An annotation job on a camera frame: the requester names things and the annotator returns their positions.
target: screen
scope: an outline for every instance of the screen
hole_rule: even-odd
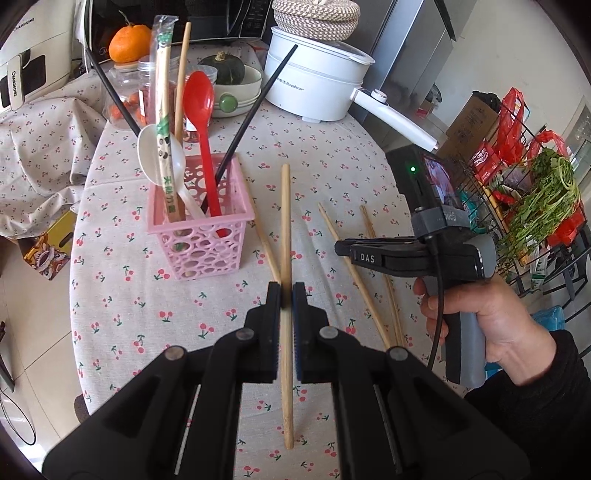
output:
[[[429,155],[424,155],[423,161],[425,162],[427,181],[431,184],[435,197],[439,198],[442,205],[463,209],[445,168]]]

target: wall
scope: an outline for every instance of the wall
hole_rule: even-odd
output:
[[[478,0],[439,74],[443,103],[434,111],[450,125],[473,90],[503,98],[512,86],[531,109],[527,125],[564,132],[591,86],[552,21],[533,0]]]

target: hand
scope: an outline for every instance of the hand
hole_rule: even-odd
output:
[[[427,317],[427,331],[433,337],[437,323],[437,297],[427,295],[422,279],[414,283],[416,295],[423,295],[421,312]],[[524,385],[542,376],[552,364],[556,343],[538,325],[519,297],[504,280],[466,283],[445,292],[444,313],[474,312],[486,338],[486,360],[497,362],[515,385]],[[440,344],[449,329],[441,328]]]

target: glass jar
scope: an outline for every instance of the glass jar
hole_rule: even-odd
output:
[[[187,76],[185,77],[185,82],[188,81],[189,77],[193,72],[197,71],[201,71],[205,75],[207,75],[207,78],[212,83],[212,85],[216,84],[217,68],[209,65],[187,65]],[[191,120],[189,120],[186,115],[184,117],[183,125],[183,141],[187,143],[199,143],[199,135],[197,133],[197,128],[195,127],[195,125],[191,123]]]
[[[115,64],[106,73],[106,76],[119,95],[119,99],[123,102],[124,107],[137,122],[141,122],[138,93],[138,62]],[[104,105],[103,116],[117,130],[130,130],[125,118],[123,118],[123,114],[119,111],[119,108],[115,105],[104,87],[102,88],[102,96]]]
[[[177,90],[178,64],[180,57],[170,59],[168,67],[168,111],[170,112],[170,132],[174,133],[174,97]],[[142,57],[138,62],[139,76],[139,114],[141,125],[156,122],[156,111],[150,108],[150,75],[154,73],[156,64],[150,62],[150,57]]]

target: cardboard box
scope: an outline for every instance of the cardboard box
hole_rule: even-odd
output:
[[[444,160],[468,165],[480,142],[490,133],[498,114],[478,97],[471,96],[447,129],[447,141],[437,151]]]
[[[64,213],[41,236],[18,241],[25,262],[48,280],[53,280],[70,261],[76,214]]]

